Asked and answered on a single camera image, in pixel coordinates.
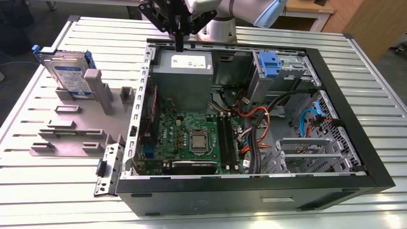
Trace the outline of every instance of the cpu socket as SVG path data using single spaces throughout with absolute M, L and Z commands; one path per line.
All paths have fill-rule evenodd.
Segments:
M 189 152 L 196 156 L 208 153 L 208 131 L 207 130 L 189 130 Z

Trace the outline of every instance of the slotted aluminum surface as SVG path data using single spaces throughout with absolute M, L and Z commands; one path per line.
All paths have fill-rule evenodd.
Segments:
M 147 38 L 167 38 L 149 22 L 83 17 L 67 23 L 55 47 L 88 49 L 109 87 L 136 89 Z M 97 158 L 28 154 L 41 122 L 52 115 L 48 109 L 57 101 L 56 83 L 40 67 L 0 129 L 0 225 L 121 229 L 407 227 L 405 108 L 357 45 L 340 34 L 244 27 L 237 27 L 237 40 L 320 50 L 396 187 L 317 212 L 139 218 L 119 198 L 93 198 Z

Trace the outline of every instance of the motherboard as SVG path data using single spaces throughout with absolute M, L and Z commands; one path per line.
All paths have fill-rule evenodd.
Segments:
M 241 120 L 231 115 L 160 114 L 157 144 L 143 146 L 145 173 L 160 175 L 168 167 L 193 166 L 211 167 L 215 174 L 241 173 L 235 141 L 240 131 Z

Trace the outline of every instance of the black computer case frame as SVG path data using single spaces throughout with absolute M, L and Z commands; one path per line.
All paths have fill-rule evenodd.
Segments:
M 148 39 L 148 43 L 171 43 Z M 261 177 L 231 179 L 120 179 L 116 194 L 137 215 L 185 215 L 280 210 L 317 210 L 359 196 L 377 193 L 395 186 L 376 150 L 364 133 L 356 115 L 340 91 L 317 49 L 252 44 L 223 44 L 187 41 L 185 48 L 196 45 L 225 45 L 239 48 L 291 49 L 308 56 L 323 84 L 347 135 L 364 163 L 367 176 L 339 177 Z M 293 209 L 281 202 L 297 201 Z

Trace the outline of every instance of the green motherboard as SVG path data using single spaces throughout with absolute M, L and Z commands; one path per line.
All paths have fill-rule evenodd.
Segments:
M 241 127 L 239 117 L 231 118 L 231 127 L 236 134 Z M 216 174 L 241 173 L 236 142 L 232 145 L 237 169 L 221 166 L 216 114 L 161 114 L 157 139 L 155 147 L 143 147 L 147 174 L 159 175 L 160 163 L 175 160 L 212 161 L 217 163 Z

